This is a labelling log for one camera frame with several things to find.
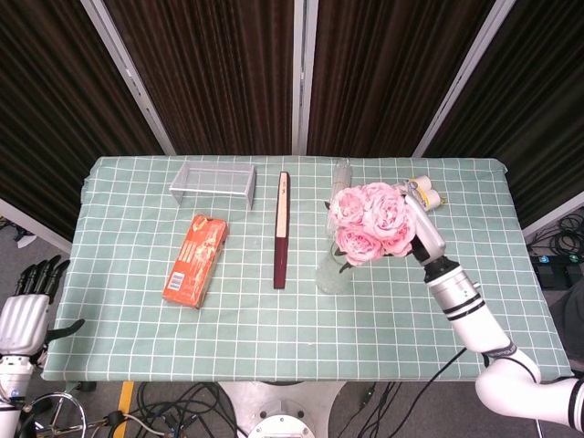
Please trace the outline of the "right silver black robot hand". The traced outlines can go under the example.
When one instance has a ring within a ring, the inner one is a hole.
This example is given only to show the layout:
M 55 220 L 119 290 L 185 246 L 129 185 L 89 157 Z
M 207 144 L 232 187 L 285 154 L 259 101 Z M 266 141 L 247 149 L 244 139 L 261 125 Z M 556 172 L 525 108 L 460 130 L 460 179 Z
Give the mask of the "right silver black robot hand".
M 428 216 L 431 210 L 443 204 L 443 197 L 433 188 L 427 175 L 405 180 L 397 188 L 412 211 L 415 225 L 412 253 L 422 266 L 426 266 L 444 255 L 445 241 Z

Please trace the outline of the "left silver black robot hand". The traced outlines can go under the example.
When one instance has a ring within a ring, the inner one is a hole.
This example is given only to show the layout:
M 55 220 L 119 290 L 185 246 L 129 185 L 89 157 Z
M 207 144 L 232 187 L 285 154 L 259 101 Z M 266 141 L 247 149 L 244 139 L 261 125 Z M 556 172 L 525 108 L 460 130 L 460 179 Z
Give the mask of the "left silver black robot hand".
M 48 327 L 48 310 L 69 264 L 56 255 L 21 272 L 1 312 L 2 357 L 25 357 L 37 364 L 51 342 L 72 336 L 84 326 L 81 318 L 64 328 Z

